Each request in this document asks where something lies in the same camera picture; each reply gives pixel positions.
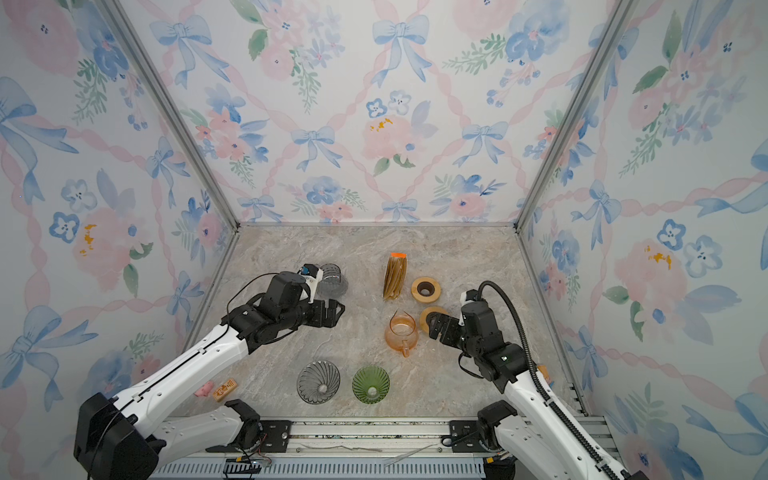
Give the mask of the orange glass carafe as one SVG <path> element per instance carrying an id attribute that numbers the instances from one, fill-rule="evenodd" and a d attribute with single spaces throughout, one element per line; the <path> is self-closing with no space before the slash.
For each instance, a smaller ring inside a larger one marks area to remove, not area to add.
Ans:
<path id="1" fill-rule="evenodd" d="M 407 312 L 397 310 L 389 320 L 385 331 L 387 345 L 407 358 L 417 345 L 418 338 L 416 320 Z"/>

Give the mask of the green glass dripper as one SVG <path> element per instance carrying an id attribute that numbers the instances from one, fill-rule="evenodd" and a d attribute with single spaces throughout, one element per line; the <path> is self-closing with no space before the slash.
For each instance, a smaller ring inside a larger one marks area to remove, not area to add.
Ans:
<path id="1" fill-rule="evenodd" d="M 359 369 L 352 379 L 352 391 L 355 398 L 365 404 L 382 401 L 390 389 L 388 373 L 379 366 L 370 365 Z"/>

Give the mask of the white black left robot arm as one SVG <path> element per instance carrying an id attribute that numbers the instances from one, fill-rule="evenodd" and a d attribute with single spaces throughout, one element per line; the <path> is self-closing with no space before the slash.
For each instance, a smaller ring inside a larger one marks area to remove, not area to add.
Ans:
<path id="1" fill-rule="evenodd" d="M 300 327 L 333 328 L 345 312 L 316 296 L 324 272 L 270 274 L 270 283 L 240 306 L 228 305 L 219 325 L 144 380 L 111 397 L 97 392 L 78 412 L 74 457 L 89 479 L 147 479 L 157 468 L 210 447 L 252 453 L 265 438 L 260 415 L 231 399 L 211 413 L 171 420 L 203 383 L 257 349 Z"/>

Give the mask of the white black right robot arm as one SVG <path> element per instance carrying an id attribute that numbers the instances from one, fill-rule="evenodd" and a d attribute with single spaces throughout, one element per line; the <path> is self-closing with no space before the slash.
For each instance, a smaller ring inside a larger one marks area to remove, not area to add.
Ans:
<path id="1" fill-rule="evenodd" d="M 429 335 L 472 359 L 482 379 L 502 399 L 481 409 L 470 433 L 446 438 L 451 446 L 471 439 L 494 454 L 508 453 L 537 479 L 645 479 L 613 458 L 549 388 L 524 347 L 506 341 L 487 302 L 467 301 L 461 315 L 426 317 Z"/>

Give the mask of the grey glass dripper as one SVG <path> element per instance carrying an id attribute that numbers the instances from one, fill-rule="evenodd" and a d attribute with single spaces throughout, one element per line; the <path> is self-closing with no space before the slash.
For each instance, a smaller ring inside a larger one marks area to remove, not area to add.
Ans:
<path id="1" fill-rule="evenodd" d="M 299 373 L 297 393 L 305 403 L 319 405 L 332 399 L 340 385 L 338 367 L 332 362 L 318 360 L 306 365 Z"/>

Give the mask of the clear grey glass carafe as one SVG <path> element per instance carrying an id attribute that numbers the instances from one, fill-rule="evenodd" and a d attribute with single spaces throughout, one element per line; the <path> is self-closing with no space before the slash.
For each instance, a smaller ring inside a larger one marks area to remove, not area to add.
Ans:
<path id="1" fill-rule="evenodd" d="M 325 299 L 341 299 L 348 290 L 348 282 L 342 269 L 334 263 L 323 264 L 323 278 L 318 282 L 316 293 Z"/>

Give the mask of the colourful small toy figures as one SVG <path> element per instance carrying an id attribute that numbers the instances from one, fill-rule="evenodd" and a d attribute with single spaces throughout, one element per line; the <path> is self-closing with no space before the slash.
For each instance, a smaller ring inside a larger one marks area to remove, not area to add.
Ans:
<path id="1" fill-rule="evenodd" d="M 552 383 L 552 381 L 551 381 L 551 377 L 550 377 L 550 375 L 549 375 L 549 371 L 548 371 L 548 369 L 547 369 L 547 367 L 546 367 L 546 366 L 544 366 L 544 365 L 538 365 L 538 366 L 537 366 L 537 370 L 538 370 L 538 372 L 539 372 L 539 373 L 542 375 L 542 377 L 545 379 L 545 381 L 546 381 L 546 383 L 547 383 L 547 384 L 551 384 L 551 383 Z"/>

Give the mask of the small wooden toy block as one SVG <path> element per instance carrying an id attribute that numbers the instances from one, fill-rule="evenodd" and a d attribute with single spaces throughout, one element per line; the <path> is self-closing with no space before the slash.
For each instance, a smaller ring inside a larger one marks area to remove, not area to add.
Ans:
<path id="1" fill-rule="evenodd" d="M 229 378 L 213 390 L 212 396 L 215 401 L 221 401 L 231 394 L 237 387 L 238 383 L 234 379 Z"/>

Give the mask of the pink small toy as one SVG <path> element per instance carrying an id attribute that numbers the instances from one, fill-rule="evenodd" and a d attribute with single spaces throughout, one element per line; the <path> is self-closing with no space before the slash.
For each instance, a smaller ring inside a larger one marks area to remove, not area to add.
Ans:
<path id="1" fill-rule="evenodd" d="M 205 397 L 208 397 L 213 390 L 214 390 L 214 382 L 208 381 L 194 392 L 194 396 L 199 398 L 205 398 Z"/>

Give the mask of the aluminium mounting rail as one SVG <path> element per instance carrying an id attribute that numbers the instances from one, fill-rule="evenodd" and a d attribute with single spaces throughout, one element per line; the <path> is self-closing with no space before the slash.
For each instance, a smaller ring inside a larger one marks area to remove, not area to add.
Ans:
<path id="1" fill-rule="evenodd" d="M 523 416 L 266 419 L 250 450 L 208 447 L 159 464 L 152 479 L 602 479 L 586 453 L 557 449 Z"/>

